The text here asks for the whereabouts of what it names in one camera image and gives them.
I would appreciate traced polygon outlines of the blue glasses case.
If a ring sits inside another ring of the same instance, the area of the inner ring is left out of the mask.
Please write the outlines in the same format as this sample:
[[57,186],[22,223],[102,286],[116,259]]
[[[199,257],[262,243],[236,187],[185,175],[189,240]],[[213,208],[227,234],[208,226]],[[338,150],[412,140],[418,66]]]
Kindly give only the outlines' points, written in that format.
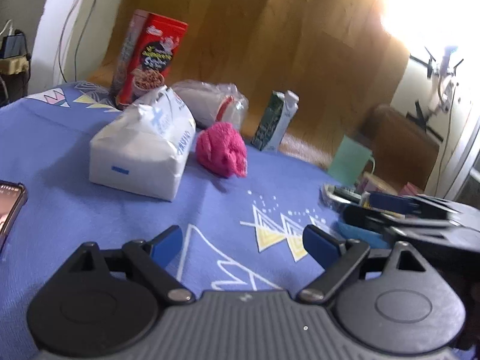
[[356,239],[368,243],[372,249],[390,249],[391,246],[383,240],[381,234],[358,228],[338,220],[335,231],[345,239]]

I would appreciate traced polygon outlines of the pink knitted soft ball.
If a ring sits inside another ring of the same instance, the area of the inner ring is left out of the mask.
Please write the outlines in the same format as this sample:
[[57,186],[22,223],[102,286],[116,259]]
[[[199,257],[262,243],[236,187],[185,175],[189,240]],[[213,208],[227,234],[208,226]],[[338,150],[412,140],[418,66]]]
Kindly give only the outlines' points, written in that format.
[[228,122],[216,122],[199,133],[195,156],[200,165],[217,176],[247,176],[247,147]]

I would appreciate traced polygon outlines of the pink tin box gold interior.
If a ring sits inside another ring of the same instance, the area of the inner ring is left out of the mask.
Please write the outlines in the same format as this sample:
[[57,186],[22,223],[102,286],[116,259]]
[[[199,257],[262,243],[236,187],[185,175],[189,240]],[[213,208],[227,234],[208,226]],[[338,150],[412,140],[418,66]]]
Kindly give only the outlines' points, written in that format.
[[400,196],[416,196],[423,193],[424,191],[422,189],[416,187],[410,182],[406,183],[399,191]]

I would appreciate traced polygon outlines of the peanut can with lid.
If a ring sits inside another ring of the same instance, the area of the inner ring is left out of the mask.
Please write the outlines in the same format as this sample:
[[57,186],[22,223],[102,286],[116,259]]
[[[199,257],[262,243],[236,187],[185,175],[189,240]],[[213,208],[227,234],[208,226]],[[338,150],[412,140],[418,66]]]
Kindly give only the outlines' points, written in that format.
[[372,173],[365,172],[360,178],[355,191],[358,194],[379,192],[383,194],[397,195],[397,191],[384,180]]

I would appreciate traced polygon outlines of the mint green plastic mug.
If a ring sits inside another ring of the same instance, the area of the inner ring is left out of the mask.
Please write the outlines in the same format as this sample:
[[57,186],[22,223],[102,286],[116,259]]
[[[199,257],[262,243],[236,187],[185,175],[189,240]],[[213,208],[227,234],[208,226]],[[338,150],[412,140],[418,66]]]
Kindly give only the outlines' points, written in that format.
[[376,160],[372,150],[344,136],[327,173],[342,185],[352,186],[360,178],[368,162],[371,162],[374,173]]

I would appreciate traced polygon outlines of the brown chair back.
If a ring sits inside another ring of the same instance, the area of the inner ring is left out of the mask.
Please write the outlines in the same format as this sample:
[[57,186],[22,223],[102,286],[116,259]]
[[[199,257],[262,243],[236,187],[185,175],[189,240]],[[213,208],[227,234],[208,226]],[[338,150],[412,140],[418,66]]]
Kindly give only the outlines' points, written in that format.
[[399,191],[406,184],[425,189],[439,144],[389,105],[372,109],[360,128],[362,143],[373,152],[374,174]]

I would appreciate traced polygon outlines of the blue patterned tablecloth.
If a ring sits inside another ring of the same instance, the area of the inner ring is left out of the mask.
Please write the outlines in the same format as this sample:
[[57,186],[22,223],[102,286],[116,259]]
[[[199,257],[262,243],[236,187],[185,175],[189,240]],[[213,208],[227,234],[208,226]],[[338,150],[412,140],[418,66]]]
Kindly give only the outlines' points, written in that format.
[[168,272],[205,290],[287,289],[322,272],[301,249],[309,224],[332,231],[338,215],[320,200],[329,176],[280,153],[250,149],[247,176],[219,178],[189,157],[171,202],[89,181],[89,143],[117,111],[103,90],[80,82],[1,109],[1,178],[28,199],[1,252],[1,357],[36,353],[26,324],[32,297],[84,242],[117,249],[177,225],[182,252]]

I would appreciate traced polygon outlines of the white tissue pack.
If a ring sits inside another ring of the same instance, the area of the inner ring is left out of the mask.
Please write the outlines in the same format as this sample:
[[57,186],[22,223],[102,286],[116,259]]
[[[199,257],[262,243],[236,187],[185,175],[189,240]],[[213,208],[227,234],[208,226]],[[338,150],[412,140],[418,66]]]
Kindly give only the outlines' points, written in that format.
[[89,143],[89,181],[171,202],[194,141],[196,124],[168,86],[129,105]]

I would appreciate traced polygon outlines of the green white drink carton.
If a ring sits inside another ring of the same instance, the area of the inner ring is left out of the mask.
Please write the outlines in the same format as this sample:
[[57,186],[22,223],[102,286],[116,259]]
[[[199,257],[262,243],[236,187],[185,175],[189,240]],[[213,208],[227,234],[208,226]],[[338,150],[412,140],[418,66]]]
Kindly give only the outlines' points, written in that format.
[[250,144],[260,151],[277,151],[298,108],[299,96],[294,92],[272,91]]

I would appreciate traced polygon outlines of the smartphone in clear case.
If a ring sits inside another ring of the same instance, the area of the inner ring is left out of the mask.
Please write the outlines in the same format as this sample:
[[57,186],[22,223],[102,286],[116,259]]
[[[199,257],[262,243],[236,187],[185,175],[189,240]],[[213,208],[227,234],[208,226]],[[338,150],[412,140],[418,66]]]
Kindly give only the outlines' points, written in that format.
[[22,206],[28,199],[26,187],[22,183],[1,181],[0,189],[0,250],[3,250],[7,237],[11,231]]

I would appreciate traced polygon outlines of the clear plastic jar red band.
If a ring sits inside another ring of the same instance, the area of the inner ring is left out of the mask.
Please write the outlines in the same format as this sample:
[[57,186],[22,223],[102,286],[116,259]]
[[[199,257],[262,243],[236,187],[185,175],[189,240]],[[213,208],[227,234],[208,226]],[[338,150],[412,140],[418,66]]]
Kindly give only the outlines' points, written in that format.
[[172,89],[190,109],[199,127],[209,128],[217,122],[226,122],[240,131],[249,102],[235,84],[182,80],[173,84]]

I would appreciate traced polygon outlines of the red cereal box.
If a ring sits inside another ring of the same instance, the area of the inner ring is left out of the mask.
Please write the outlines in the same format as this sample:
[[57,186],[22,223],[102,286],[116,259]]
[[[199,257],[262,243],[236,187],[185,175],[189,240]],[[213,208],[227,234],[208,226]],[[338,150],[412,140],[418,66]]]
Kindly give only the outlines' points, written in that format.
[[146,10],[135,10],[124,39],[110,88],[119,109],[160,88],[188,24]]

